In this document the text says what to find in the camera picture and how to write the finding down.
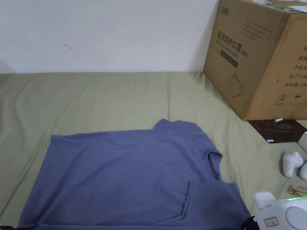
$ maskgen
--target sticker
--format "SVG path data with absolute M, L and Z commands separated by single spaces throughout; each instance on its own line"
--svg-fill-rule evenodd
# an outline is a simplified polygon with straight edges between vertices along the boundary
M 307 13 L 307 6 L 288 6 L 288 7 L 291 7 L 293 9 L 296 9 L 304 13 Z
M 253 2 L 259 3 L 259 4 L 266 4 L 266 3 L 268 3 L 268 1 L 265 1 L 265 0 L 253 0 Z
M 271 218 L 265 219 L 264 223 L 266 224 L 267 228 L 279 225 L 276 217 L 271 217 Z

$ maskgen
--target white device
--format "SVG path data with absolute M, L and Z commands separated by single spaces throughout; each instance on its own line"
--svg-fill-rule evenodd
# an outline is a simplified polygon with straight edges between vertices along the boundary
M 307 181 L 307 162 L 303 165 L 300 171 L 300 177 Z
M 307 197 L 277 201 L 272 193 L 263 192 L 255 193 L 253 200 L 260 230 L 307 230 Z
M 303 164 L 304 160 L 298 152 L 286 152 L 282 157 L 282 169 L 285 177 L 292 177 L 294 169 Z

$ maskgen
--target blue t-shirt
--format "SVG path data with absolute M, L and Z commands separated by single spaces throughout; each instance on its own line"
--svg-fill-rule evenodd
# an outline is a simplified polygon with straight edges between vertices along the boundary
M 250 217 L 194 123 L 53 135 L 20 229 L 240 229 Z

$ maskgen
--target cardboard box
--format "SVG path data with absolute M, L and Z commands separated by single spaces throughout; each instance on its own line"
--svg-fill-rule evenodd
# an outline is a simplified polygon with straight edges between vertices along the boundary
M 244 121 L 307 119 L 307 14 L 288 6 L 307 3 L 220 0 L 204 73 Z

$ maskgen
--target small white battery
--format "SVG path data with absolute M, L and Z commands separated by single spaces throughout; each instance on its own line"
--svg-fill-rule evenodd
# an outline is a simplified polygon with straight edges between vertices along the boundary
M 278 119 L 275 119 L 275 120 L 274 120 L 275 123 L 276 123 L 276 122 L 280 122 L 280 121 L 282 121 L 282 118 L 278 118 Z

